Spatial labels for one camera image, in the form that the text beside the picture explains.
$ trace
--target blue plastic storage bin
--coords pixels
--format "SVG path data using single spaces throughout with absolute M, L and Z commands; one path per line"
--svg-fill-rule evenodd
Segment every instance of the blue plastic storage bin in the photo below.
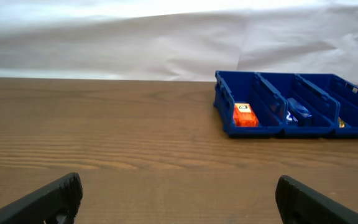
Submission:
M 259 73 L 284 97 L 294 98 L 313 116 L 311 126 L 290 126 L 287 119 L 284 133 L 287 135 L 319 136 L 330 134 L 339 114 L 339 103 L 316 85 L 293 73 Z
M 333 74 L 300 74 L 301 77 L 323 89 L 340 104 L 339 117 L 347 123 L 339 127 L 335 120 L 335 135 L 358 135 L 358 86 Z
M 215 101 L 229 136 L 277 134 L 283 129 L 285 99 L 277 89 L 254 72 L 216 71 Z M 234 124 L 234 103 L 249 103 L 259 120 L 258 127 Z

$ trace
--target white paper sheet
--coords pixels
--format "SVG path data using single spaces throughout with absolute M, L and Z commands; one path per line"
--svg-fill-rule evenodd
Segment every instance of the white paper sheet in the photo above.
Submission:
M 358 84 L 358 1 L 0 0 L 0 77 L 214 81 L 215 70 Z

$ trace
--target gold object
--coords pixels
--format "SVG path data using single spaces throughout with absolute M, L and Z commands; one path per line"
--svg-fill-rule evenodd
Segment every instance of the gold object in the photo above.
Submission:
M 346 126 L 345 121 L 343 121 L 341 118 L 338 118 L 338 121 L 339 121 L 339 127 L 340 128 L 345 128 L 345 126 Z

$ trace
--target orange box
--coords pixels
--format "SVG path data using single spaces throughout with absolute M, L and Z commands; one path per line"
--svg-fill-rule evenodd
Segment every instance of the orange box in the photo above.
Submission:
M 259 124 L 258 118 L 248 103 L 234 104 L 234 123 L 241 127 L 257 127 Z

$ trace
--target wooden surface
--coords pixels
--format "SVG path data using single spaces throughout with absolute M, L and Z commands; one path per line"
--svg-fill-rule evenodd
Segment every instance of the wooden surface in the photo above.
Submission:
M 281 223 L 288 174 L 358 212 L 358 139 L 229 139 L 214 83 L 0 78 L 0 207 L 78 172 L 76 223 Z

